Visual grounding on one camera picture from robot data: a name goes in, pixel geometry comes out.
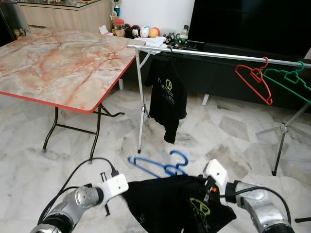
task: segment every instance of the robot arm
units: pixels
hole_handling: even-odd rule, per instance
[[[217,187],[221,204],[237,203],[239,207],[247,210],[259,233],[294,233],[290,222],[271,202],[266,190],[237,194],[241,190],[256,186],[239,181],[230,183],[227,171],[216,159],[211,160],[204,168],[203,177],[207,179],[208,191]],[[31,233],[71,233],[86,210],[100,203],[106,205],[111,198],[127,190],[128,184],[123,174],[105,181],[100,188],[79,187],[67,194]]]
[[[207,164],[203,176],[211,183],[207,184],[208,188],[217,186],[219,195],[222,196],[221,204],[236,203],[250,214],[259,233],[294,233],[288,220],[271,202],[268,191],[259,189],[235,195],[234,193],[256,186],[239,181],[230,183],[227,171],[216,159]]]
[[[107,180],[101,188],[81,186],[68,193],[31,233],[71,233],[86,210],[101,203],[105,205],[126,190],[128,184],[123,174]]]

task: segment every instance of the wooden cabinet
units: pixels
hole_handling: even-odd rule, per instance
[[[98,28],[106,25],[107,29],[111,30],[110,0],[80,4],[65,1],[62,4],[19,2],[18,5],[32,33],[45,27],[99,33]]]

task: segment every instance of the red hanger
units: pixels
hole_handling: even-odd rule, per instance
[[[237,65],[237,67],[235,68],[235,72],[239,75],[239,77],[268,105],[271,105],[273,103],[273,100],[271,99],[271,92],[270,89],[266,83],[266,81],[262,78],[262,69],[265,69],[268,64],[269,64],[269,59],[267,57],[263,57],[264,59],[266,59],[267,63],[263,66],[258,68],[254,68],[252,69],[251,67],[245,66],[245,65]],[[258,83],[263,83],[268,91],[269,97],[268,98],[264,98],[251,84],[249,84],[245,78],[243,78],[243,76],[238,72],[238,68],[239,67],[243,67],[246,69],[250,70],[250,75],[258,82]]]

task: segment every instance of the stuffed toy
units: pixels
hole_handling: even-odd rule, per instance
[[[150,29],[147,26],[143,26],[140,29],[140,37],[142,37],[142,38],[149,37],[149,31],[150,31]]]
[[[160,35],[160,30],[159,28],[151,28],[150,32],[149,32],[149,36],[150,37],[157,37]]]
[[[126,38],[130,38],[133,39],[133,35],[132,35],[132,27],[130,24],[125,23],[124,25],[124,30],[125,30],[125,37]]]
[[[133,25],[132,26],[132,36],[133,38],[139,37],[140,34],[140,27],[138,25]]]

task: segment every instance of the jar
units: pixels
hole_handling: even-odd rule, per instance
[[[115,19],[114,27],[116,31],[116,36],[125,37],[125,26],[123,19]]]

